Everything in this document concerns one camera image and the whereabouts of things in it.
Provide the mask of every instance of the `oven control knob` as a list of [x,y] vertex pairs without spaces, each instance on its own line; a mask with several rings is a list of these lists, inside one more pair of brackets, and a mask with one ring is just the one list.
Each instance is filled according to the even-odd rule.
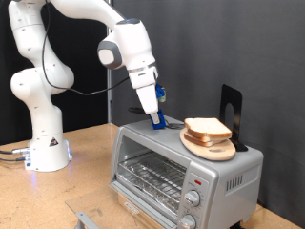
[[190,191],[184,195],[184,199],[191,204],[191,206],[196,207],[199,205],[200,197],[196,191]]
[[196,221],[191,215],[184,216],[178,222],[178,229],[194,229],[196,226]]

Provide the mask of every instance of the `blue gripper part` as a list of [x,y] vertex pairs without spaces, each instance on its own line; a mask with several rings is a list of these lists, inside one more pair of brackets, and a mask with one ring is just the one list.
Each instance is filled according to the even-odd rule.
[[164,96],[164,90],[158,84],[155,85],[155,92],[156,92],[156,97],[157,98],[160,98],[160,97]]
[[152,126],[153,126],[154,130],[158,130],[158,129],[161,129],[163,127],[166,127],[165,118],[164,118],[164,115],[162,113],[162,110],[158,111],[158,116],[159,116],[159,119],[160,119],[159,124],[154,124],[153,119],[151,118],[151,122],[152,122]]

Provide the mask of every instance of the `black plate holder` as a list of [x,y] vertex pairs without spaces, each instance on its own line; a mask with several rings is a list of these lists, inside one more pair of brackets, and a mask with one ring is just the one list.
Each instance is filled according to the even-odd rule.
[[229,87],[226,84],[222,85],[221,102],[220,102],[220,118],[219,120],[225,124],[226,108],[231,103],[234,108],[234,125],[231,142],[234,144],[237,152],[246,152],[248,148],[243,145],[239,138],[240,117],[241,117],[241,105],[242,94],[240,91]]

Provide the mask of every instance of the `robot label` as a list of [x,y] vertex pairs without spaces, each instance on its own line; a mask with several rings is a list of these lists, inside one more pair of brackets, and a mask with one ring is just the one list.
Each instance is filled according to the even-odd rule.
[[58,141],[56,141],[55,137],[51,139],[50,147],[58,145]]

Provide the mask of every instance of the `bread slice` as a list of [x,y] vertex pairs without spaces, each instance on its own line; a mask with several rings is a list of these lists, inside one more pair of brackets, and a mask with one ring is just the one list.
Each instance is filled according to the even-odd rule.
[[186,118],[185,127],[195,137],[230,138],[232,131],[217,118]]
[[188,131],[185,133],[185,135],[189,135],[189,137],[194,138],[194,140],[198,140],[198,141],[202,141],[202,142],[209,142],[209,141],[220,142],[220,141],[229,139],[228,137],[209,137],[209,136],[196,137],[196,136],[191,135]]
[[200,138],[195,137],[188,132],[184,133],[184,138],[196,145],[200,145],[200,146],[204,146],[204,147],[211,147],[214,144],[220,143],[227,139],[227,138],[223,138],[222,140],[215,140],[215,141],[201,141],[201,140],[199,140]]

